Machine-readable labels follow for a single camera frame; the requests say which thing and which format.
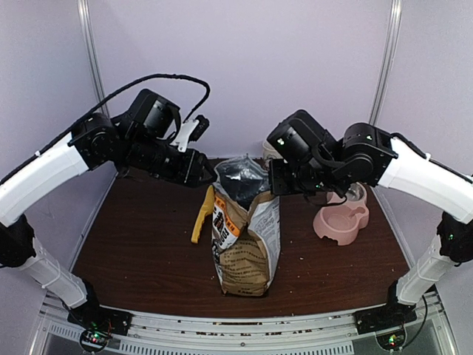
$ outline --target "metal frame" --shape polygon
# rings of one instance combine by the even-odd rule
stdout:
[[[392,0],[389,18],[386,46],[375,94],[375,100],[370,115],[370,124],[376,125],[381,111],[387,89],[387,80],[395,55],[401,24],[401,0]],[[89,4],[87,0],[78,0],[78,10],[81,26],[86,43],[92,80],[97,99],[102,100],[105,95],[98,66],[97,53],[92,34],[92,24],[89,17]],[[107,106],[103,112],[109,114]],[[393,223],[392,211],[386,204],[382,193],[375,196],[387,215],[391,227],[395,231],[398,242],[410,266],[414,260],[400,229]],[[91,214],[97,214],[101,204]],[[456,355],[457,348],[443,309],[440,297],[436,292],[427,294],[429,316],[435,325],[435,334],[438,338],[442,354]],[[330,346],[349,346],[353,340],[363,337],[373,337],[374,334],[359,336],[354,324],[353,312],[357,310],[334,312],[330,314],[317,314],[303,317],[280,317],[267,319],[209,319],[192,317],[173,317],[162,314],[146,314],[133,312],[132,326],[127,337],[116,336],[109,347],[120,354],[325,354],[312,353],[317,348],[325,349]],[[416,308],[418,321],[423,319],[423,303]],[[76,339],[81,328],[67,322],[67,312],[60,300],[48,294],[42,305],[40,314],[34,324],[38,329],[32,334],[32,344],[29,355],[43,355],[49,334],[54,334],[66,339]]]
[[[429,319],[438,340],[440,354],[456,355],[457,349],[448,319],[438,294],[426,295]],[[114,336],[108,349],[119,354],[354,354],[353,342],[374,333],[359,336],[352,311],[300,317],[255,319],[211,319],[174,317],[133,312],[128,336]],[[419,324],[425,308],[419,303]],[[47,295],[38,318],[38,331],[30,355],[44,353],[50,334],[75,341],[82,329],[67,322],[61,301]]]

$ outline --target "black cable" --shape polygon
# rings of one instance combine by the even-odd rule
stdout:
[[[426,153],[422,152],[422,150],[417,147],[413,142],[408,140],[406,137],[404,137],[401,133],[395,132],[392,133],[393,137],[399,138],[403,143],[405,143],[414,153],[417,153],[417,155],[420,155],[423,159],[427,159]],[[447,172],[451,172],[453,175],[457,175],[459,178],[464,179],[467,183],[473,183],[473,180],[466,177],[465,175],[455,171],[454,169],[443,165],[441,162],[436,161],[434,159],[429,159],[429,161],[437,166],[439,166],[442,169],[445,169]]]
[[[421,333],[423,327],[424,327],[425,324],[426,324],[427,315],[428,315],[428,313],[429,313],[429,306],[427,305],[426,297],[425,297],[424,295],[422,296],[422,300],[423,300],[423,304],[426,306],[426,313],[425,313],[425,315],[423,316],[423,321],[422,321],[422,323],[421,323],[421,327],[419,328],[419,330],[417,331],[417,333],[412,337],[412,339],[411,339],[410,341],[408,341],[407,344],[405,344],[405,345],[402,346],[402,349],[407,348],[409,345],[411,345],[411,344],[414,342],[414,340],[419,336],[419,334]]]
[[[69,126],[65,131],[63,131],[60,135],[58,135],[56,138],[54,138],[52,141],[50,141],[42,150],[40,150],[40,155],[46,152],[48,149],[50,149],[52,146],[54,146],[57,142],[59,142],[63,136],[65,136],[67,133],[69,133],[72,129],[75,128],[76,125],[82,124],[85,120],[89,119],[90,115],[100,109],[104,104],[106,104],[108,101],[113,99],[115,96],[118,94],[121,94],[123,91],[129,89],[130,87],[133,87],[135,85],[138,85],[144,81],[147,81],[149,79],[155,79],[155,78],[162,78],[162,79],[174,79],[174,80],[186,80],[186,81],[191,81],[197,84],[200,84],[205,87],[205,94],[204,96],[200,99],[200,101],[194,106],[194,108],[189,112],[189,114],[186,116],[183,122],[186,122],[192,114],[202,106],[202,104],[208,99],[210,95],[210,86],[208,83],[206,83],[204,80],[200,80],[198,78],[194,78],[189,75],[184,75],[184,74],[151,74],[147,76],[143,76],[142,78],[136,79],[135,81],[132,81],[131,83],[128,83],[127,85],[122,86],[120,89],[115,90],[108,96],[106,96],[102,101],[100,101],[98,104],[93,106],[89,111],[87,111],[84,115],[82,115],[76,122],[74,122],[71,126]],[[22,170],[26,165],[31,163],[37,158],[36,155],[33,155],[31,158],[27,159],[25,162],[23,162],[21,165],[17,166],[14,170],[12,170],[7,176],[5,176],[3,179],[0,180],[0,185],[5,183],[7,180],[9,180],[14,174]]]

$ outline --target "yellow plastic handle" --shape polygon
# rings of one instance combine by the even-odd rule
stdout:
[[[202,231],[202,226],[204,224],[205,218],[212,214],[214,210],[214,201],[215,201],[215,193],[214,187],[210,185],[205,193],[204,203],[200,207],[199,215],[194,224],[194,230],[192,231],[192,238],[191,242],[197,244],[200,238],[200,232]]]

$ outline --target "wooden tabletop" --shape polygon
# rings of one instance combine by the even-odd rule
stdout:
[[[370,190],[368,227],[343,247],[315,235],[316,209],[302,196],[281,197],[281,256],[268,293],[225,296],[209,221],[200,243],[191,243],[206,188],[132,174],[140,182],[115,181],[75,265],[104,305],[195,317],[319,314],[383,303],[388,286],[408,270]]]

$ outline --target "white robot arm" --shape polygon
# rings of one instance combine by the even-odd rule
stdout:
[[[118,93],[150,78],[190,80],[202,84],[206,94],[183,124],[180,108],[148,89],[141,90],[122,115],[108,118],[95,112]],[[41,245],[24,213],[62,183],[107,161],[112,161],[122,174],[134,167],[189,187],[215,181],[207,157],[188,148],[189,141],[197,141],[208,128],[208,120],[203,116],[188,118],[205,101],[209,91],[207,83],[187,75],[156,74],[138,79],[109,95],[0,181],[1,267],[29,274],[42,288],[58,296],[69,311],[69,320],[90,330],[88,337],[96,331],[126,334],[130,314],[101,307],[92,285],[62,267]],[[176,132],[164,138],[172,122]],[[95,338],[90,340],[91,344],[99,342]]]
[[[416,303],[452,266],[473,260],[473,183],[430,158],[403,135],[354,124],[336,141],[299,110],[268,136],[284,160],[270,163],[275,195],[334,191],[344,197],[351,183],[397,189],[444,211],[425,254],[388,290],[387,304],[354,314],[360,334],[404,324]]]

